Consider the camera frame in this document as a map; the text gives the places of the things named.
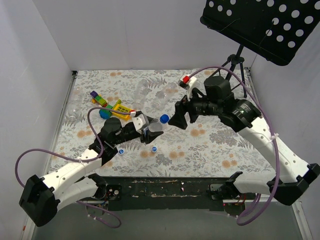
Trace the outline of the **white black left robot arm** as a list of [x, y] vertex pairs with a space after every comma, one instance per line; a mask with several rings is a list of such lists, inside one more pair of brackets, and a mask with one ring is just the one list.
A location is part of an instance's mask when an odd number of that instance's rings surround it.
[[134, 139], [150, 144], [164, 133], [158, 119], [144, 114], [122, 125], [116, 117], [107, 119], [94, 142], [74, 162], [25, 184], [19, 205], [36, 226], [49, 223], [62, 208], [85, 198], [102, 200], [107, 194], [106, 180], [93, 171], [118, 154], [117, 145]]

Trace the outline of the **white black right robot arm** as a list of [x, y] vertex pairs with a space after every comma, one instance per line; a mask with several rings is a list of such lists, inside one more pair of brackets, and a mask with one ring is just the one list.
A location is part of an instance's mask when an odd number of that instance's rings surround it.
[[290, 206], [320, 175], [317, 163], [307, 163], [298, 157], [275, 134], [271, 133], [262, 112], [246, 99], [234, 97], [230, 82], [221, 76], [204, 81], [205, 93], [196, 88], [196, 77], [188, 75], [178, 81], [187, 94], [175, 103], [175, 113], [169, 125], [186, 129], [185, 115], [194, 123], [198, 116], [217, 116], [268, 161], [279, 174], [279, 181], [270, 174], [253, 177], [237, 171], [212, 194], [220, 199], [237, 199], [243, 194], [272, 195], [278, 202]]

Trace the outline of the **clear bottle blue label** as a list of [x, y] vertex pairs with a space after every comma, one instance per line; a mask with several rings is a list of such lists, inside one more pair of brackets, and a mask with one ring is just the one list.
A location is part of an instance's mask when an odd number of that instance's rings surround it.
[[151, 122], [147, 127], [143, 129], [143, 133], [145, 136], [151, 135], [153, 133], [162, 132], [163, 125], [160, 122]]

